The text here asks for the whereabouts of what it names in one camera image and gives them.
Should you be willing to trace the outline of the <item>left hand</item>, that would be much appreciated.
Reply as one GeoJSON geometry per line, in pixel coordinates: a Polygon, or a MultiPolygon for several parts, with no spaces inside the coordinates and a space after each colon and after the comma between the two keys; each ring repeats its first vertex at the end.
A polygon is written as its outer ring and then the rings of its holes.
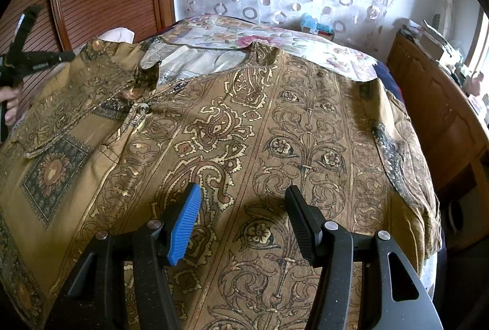
{"type": "Polygon", "coordinates": [[[1,87],[1,101],[7,102],[7,110],[4,116],[5,123],[8,127],[15,123],[17,110],[22,95],[23,83],[20,82],[16,87],[1,87]]]}

